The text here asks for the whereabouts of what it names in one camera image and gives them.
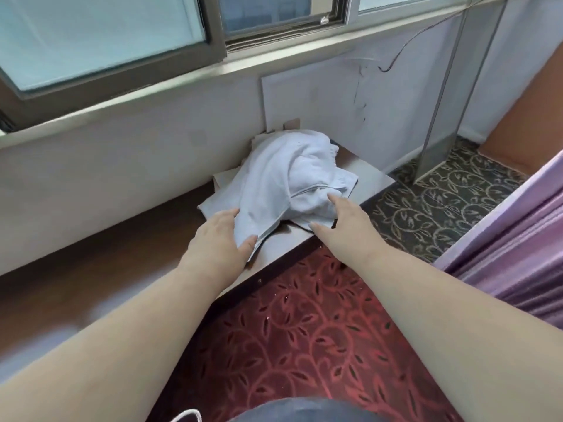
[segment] window sill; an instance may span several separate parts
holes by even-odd
[[[0,131],[0,149],[65,132],[94,121],[109,118],[117,113],[136,111],[140,107],[154,103],[153,98],[149,97],[151,95],[162,94],[220,77],[228,76],[232,79],[236,74],[247,74],[249,72],[268,74],[272,70],[291,69],[306,63],[338,56],[373,35],[420,24],[424,21],[432,23],[441,17],[460,10],[464,6],[463,2],[452,5],[453,1],[458,3],[460,0],[419,0],[416,3],[404,6],[391,6],[383,11],[363,13],[353,24],[335,25],[293,39],[229,53],[227,59],[221,63],[133,91],[55,120],[15,133],[3,134]],[[417,12],[425,9],[430,11],[412,14],[415,9]],[[399,14],[403,18],[386,21],[390,14],[395,16]],[[374,18],[377,18],[378,22],[384,23],[377,24]]]

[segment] white towel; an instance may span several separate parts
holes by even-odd
[[[258,236],[255,250],[281,220],[307,230],[310,222],[330,227],[336,212],[328,194],[348,197],[357,182],[354,173],[336,167],[337,152],[326,135],[312,130],[258,135],[232,181],[231,170],[217,175],[220,189],[198,208],[209,219],[216,212],[239,207],[236,244],[254,234]]]

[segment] window glass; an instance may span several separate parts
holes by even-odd
[[[360,11],[377,9],[391,4],[406,3],[414,0],[360,0]]]
[[[219,0],[226,33],[276,25],[332,10],[332,0]]]
[[[22,91],[206,39],[197,0],[0,0],[0,35]]]

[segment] hand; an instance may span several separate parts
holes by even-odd
[[[209,281],[217,288],[217,294],[243,272],[258,240],[252,235],[236,247],[233,231],[238,212],[239,209],[231,209],[215,213],[201,225],[178,264],[178,269],[187,270],[191,277]]]
[[[333,194],[329,194],[328,199],[336,208],[336,227],[331,229],[317,223],[310,227],[339,261],[357,271],[389,248],[359,205]]]

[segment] dark cloth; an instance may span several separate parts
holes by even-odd
[[[284,398],[248,410],[231,422],[386,422],[352,404],[326,398]]]

